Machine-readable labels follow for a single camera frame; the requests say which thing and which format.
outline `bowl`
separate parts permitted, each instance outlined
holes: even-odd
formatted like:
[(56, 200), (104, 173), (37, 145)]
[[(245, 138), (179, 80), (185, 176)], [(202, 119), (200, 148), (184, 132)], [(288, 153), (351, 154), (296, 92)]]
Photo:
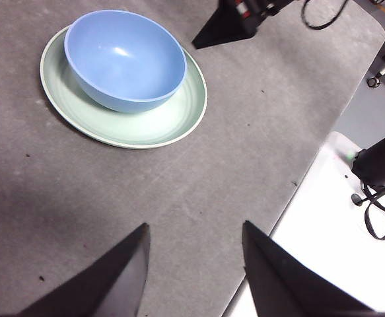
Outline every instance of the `bowl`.
[(69, 27), (64, 47), (79, 86), (119, 112), (160, 106), (186, 76), (185, 54), (176, 39), (156, 22), (127, 11), (83, 15)]

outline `table surface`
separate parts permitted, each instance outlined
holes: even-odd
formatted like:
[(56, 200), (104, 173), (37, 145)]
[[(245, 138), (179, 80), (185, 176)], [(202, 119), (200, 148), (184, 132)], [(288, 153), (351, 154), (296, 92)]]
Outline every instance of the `table surface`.
[[(335, 1), (313, 7), (314, 21)], [(350, 2), (327, 30), (298, 1), (251, 40), (194, 50), (217, 2), (0, 0), (0, 314), (22, 310), (146, 221), (139, 316), (220, 316), (244, 271), (245, 219), (270, 231), (385, 40)], [(89, 139), (47, 101), (47, 41), (97, 9), (165, 26), (196, 59), (207, 112), (187, 138), (134, 151)]]
[[(271, 237), (330, 283), (385, 312), (385, 241), (374, 239), (365, 227), (368, 202), (359, 207), (351, 201), (355, 193), (365, 197), (348, 159), (360, 150), (344, 135), (331, 133)], [(385, 196), (380, 202), (385, 206)], [(378, 235), (384, 235), (385, 213), (372, 206), (370, 218)], [(257, 317), (246, 281), (227, 316)]]

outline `plate rim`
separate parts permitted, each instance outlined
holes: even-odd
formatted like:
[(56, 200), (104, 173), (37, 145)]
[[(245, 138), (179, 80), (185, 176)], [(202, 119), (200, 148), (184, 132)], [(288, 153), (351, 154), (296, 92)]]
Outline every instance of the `plate rim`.
[(202, 111), (201, 111), (197, 121), (187, 131), (183, 132), (183, 134), (175, 137), (174, 139), (171, 139), (171, 140), (168, 140), (168, 141), (165, 141), (165, 142), (160, 142), (160, 143), (140, 144), (140, 145), (139, 144), (130, 144), (130, 143), (123, 143), (123, 142), (112, 141), (112, 140), (109, 140), (109, 139), (107, 139), (105, 137), (101, 137), (101, 136), (95, 134), (94, 132), (89, 131), (88, 129), (85, 129), (80, 124), (78, 124), (75, 120), (72, 120), (71, 118), (69, 118), (69, 116), (67, 116), (66, 113), (59, 107), (59, 104), (54, 100), (51, 92), (48, 89), (48, 86), (46, 84), (45, 75), (44, 75), (44, 62), (45, 62), (48, 50), (50, 49), (50, 46), (55, 42), (55, 40), (62, 33), (66, 32), (69, 27), (70, 27), (70, 25), (66, 26), (65, 28), (62, 28), (59, 32), (54, 34), (54, 36), (48, 41), (46, 47), (44, 48), (44, 50), (42, 52), (42, 55), (41, 55), (41, 61), (40, 61), (40, 78), (41, 78), (42, 88), (44, 89), (44, 92), (46, 93), (47, 98), (51, 102), (51, 104), (53, 105), (54, 109), (56, 109), (57, 112), (60, 114), (60, 116), (62, 116), (63, 119), (66, 120), (68, 123), (70, 123), (75, 129), (77, 129), (78, 131), (84, 133), (85, 135), (88, 135), (89, 137), (91, 137), (91, 138), (93, 138), (93, 139), (95, 139), (97, 141), (100, 141), (102, 143), (105, 143), (105, 144), (108, 144), (108, 145), (112, 145), (112, 146), (115, 146), (115, 147), (123, 147), (125, 149), (154, 149), (154, 148), (157, 148), (157, 147), (163, 147), (165, 145), (169, 145), (169, 144), (175, 143), (175, 142), (183, 139), (184, 137), (189, 135), (199, 125), (199, 123), (203, 119), (204, 113), (205, 113), (205, 111), (207, 109), (207, 99), (208, 99), (207, 83), (205, 82), (203, 73), (201, 72), (201, 69), (199, 68), (199, 66), (198, 66), (197, 62), (195, 61), (195, 59), (182, 46), (181, 47), (182, 47), (184, 53), (192, 60), (192, 63), (195, 65), (195, 68), (198, 70), (199, 76), (201, 77), (201, 80), (202, 80), (203, 86), (204, 86), (204, 106), (203, 106), (203, 109), (202, 109)]

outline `bowl rim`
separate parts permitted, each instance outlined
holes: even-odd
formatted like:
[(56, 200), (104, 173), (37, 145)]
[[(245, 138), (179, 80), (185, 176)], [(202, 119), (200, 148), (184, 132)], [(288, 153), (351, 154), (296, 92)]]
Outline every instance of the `bowl rim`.
[[(70, 37), (70, 34), (71, 34), (71, 31), (72, 31), (73, 27), (76, 24), (78, 24), (81, 20), (83, 20), (84, 18), (87, 18), (87, 17), (89, 17), (91, 15), (97, 15), (97, 14), (100, 14), (100, 13), (108, 13), (108, 12), (116, 12), (116, 13), (123, 13), (123, 14), (127, 14), (127, 15), (135, 15), (137, 17), (145, 19), (145, 20), (151, 22), (152, 24), (156, 25), (158, 28), (160, 28), (161, 30), (166, 32), (171, 37), (171, 39), (176, 44), (176, 47), (179, 49), (180, 53), (182, 54), (183, 61), (184, 61), (184, 74), (183, 74), (182, 78), (180, 79), (179, 83), (170, 92), (168, 92), (168, 93), (166, 93), (166, 94), (164, 94), (162, 96), (158, 96), (158, 97), (154, 97), (154, 98), (128, 98), (128, 97), (123, 97), (123, 96), (116, 96), (115, 94), (112, 94), (112, 93), (108, 92), (106, 89), (104, 89), (102, 87), (99, 87), (96, 84), (92, 83), (90, 80), (85, 78), (85, 76), (77, 69), (75, 63), (72, 60), (72, 57), (71, 57), (71, 55), (69, 53), (69, 48), (68, 48), (68, 46), (69, 46), (68, 45), (68, 41), (69, 41), (69, 37)], [(182, 85), (182, 83), (184, 82), (184, 80), (186, 78), (186, 73), (188, 71), (188, 64), (186, 62), (185, 53), (184, 53), (182, 47), (180, 46), (180, 44), (177, 41), (177, 39), (175, 39), (175, 37), (173, 35), (171, 35), (171, 33), (169, 31), (167, 31), (167, 29), (165, 29), (159, 23), (151, 20), (150, 18), (144, 17), (143, 15), (139, 15), (137, 13), (133, 13), (133, 12), (129, 12), (129, 11), (124, 11), (124, 10), (115, 10), (115, 9), (97, 10), (97, 11), (93, 11), (93, 12), (87, 13), (87, 14), (79, 17), (74, 23), (72, 23), (69, 26), (69, 29), (67, 30), (67, 33), (65, 35), (65, 40), (64, 40), (64, 49), (65, 49), (65, 55), (66, 55), (67, 61), (69, 62), (70, 66), (76, 72), (76, 74), (78, 76), (80, 76), (80, 78), (84, 82), (86, 82), (88, 85), (90, 85), (92, 88), (98, 90), (99, 92), (101, 92), (101, 93), (103, 93), (103, 94), (105, 94), (107, 96), (110, 96), (112, 98), (118, 99), (118, 100), (132, 101), (132, 102), (154, 102), (154, 101), (158, 101), (158, 100), (162, 100), (162, 99), (168, 98), (169, 96), (174, 94), (180, 88), (180, 86)]]

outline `floor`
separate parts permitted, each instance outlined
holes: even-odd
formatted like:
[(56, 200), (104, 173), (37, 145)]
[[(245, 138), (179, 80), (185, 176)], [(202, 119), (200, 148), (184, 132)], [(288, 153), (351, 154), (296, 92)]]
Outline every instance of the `floor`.
[[(356, 0), (355, 2), (376, 18), (385, 29), (383, 12), (371, 5), (368, 0)], [(366, 84), (366, 79), (377, 73), (384, 64), (380, 58), (384, 53), (385, 43), (348, 107), (333, 127), (334, 131), (346, 135), (362, 148), (369, 147), (385, 137), (385, 76), (378, 88), (369, 88)]]

